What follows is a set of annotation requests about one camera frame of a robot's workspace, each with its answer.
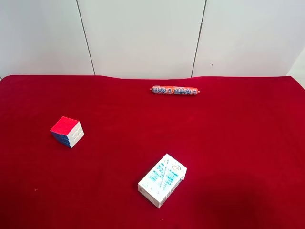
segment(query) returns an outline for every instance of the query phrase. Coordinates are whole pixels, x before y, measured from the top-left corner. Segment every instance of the white carton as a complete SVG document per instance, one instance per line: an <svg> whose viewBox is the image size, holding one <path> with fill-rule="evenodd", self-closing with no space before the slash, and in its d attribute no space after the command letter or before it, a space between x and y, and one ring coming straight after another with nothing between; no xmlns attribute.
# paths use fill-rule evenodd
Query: white carton
<svg viewBox="0 0 305 229"><path fill-rule="evenodd" d="M166 154L139 182L139 192L160 208L185 174L186 167Z"/></svg>

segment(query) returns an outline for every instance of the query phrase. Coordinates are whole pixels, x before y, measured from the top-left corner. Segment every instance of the small box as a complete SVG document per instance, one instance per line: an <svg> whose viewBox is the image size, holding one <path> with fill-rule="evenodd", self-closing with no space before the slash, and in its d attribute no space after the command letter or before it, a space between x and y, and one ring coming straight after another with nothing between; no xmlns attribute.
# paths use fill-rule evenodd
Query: small box
<svg viewBox="0 0 305 229"><path fill-rule="evenodd" d="M186 167L166 154L139 182L139 192L160 208L185 174Z"/></svg>
<svg viewBox="0 0 305 229"><path fill-rule="evenodd" d="M64 116L55 124L55 126L53 126L51 133L57 141L63 143L69 148L75 146L75 144L84 136L81 123Z"/></svg>

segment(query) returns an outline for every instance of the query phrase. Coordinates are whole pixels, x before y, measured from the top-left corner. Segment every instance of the red plastic wrapper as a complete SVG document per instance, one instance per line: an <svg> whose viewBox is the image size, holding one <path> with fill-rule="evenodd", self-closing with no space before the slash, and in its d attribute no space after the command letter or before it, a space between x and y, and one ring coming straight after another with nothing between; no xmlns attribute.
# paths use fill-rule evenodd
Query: red plastic wrapper
<svg viewBox="0 0 305 229"><path fill-rule="evenodd" d="M197 95L200 91L195 87L153 86L151 91L156 94Z"/></svg>

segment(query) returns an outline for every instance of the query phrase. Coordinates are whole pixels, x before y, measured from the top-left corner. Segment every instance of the white wall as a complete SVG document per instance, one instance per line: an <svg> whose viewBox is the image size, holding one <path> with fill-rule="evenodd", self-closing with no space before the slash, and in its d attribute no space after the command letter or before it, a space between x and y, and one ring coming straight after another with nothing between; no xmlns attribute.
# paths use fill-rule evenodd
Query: white wall
<svg viewBox="0 0 305 229"><path fill-rule="evenodd" d="M93 74L75 0L0 0L0 76Z"/></svg>
<svg viewBox="0 0 305 229"><path fill-rule="evenodd" d="M287 75L294 77L305 88L305 49L296 59Z"/></svg>
<svg viewBox="0 0 305 229"><path fill-rule="evenodd" d="M286 75L305 46L304 0L208 0L193 76Z"/></svg>
<svg viewBox="0 0 305 229"><path fill-rule="evenodd" d="M204 0L79 0L97 75L191 76Z"/></svg>

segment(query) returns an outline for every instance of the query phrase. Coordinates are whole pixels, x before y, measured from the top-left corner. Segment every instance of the table surface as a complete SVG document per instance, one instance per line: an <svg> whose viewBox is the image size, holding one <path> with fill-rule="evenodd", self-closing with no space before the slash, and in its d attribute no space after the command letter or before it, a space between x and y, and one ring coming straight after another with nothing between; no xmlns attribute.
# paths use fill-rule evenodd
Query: table surface
<svg viewBox="0 0 305 229"><path fill-rule="evenodd" d="M85 132L72 149L50 133L62 116ZM291 77L9 76L0 130L3 229L305 228L305 90ZM166 153L187 173L158 209L137 183Z"/></svg>

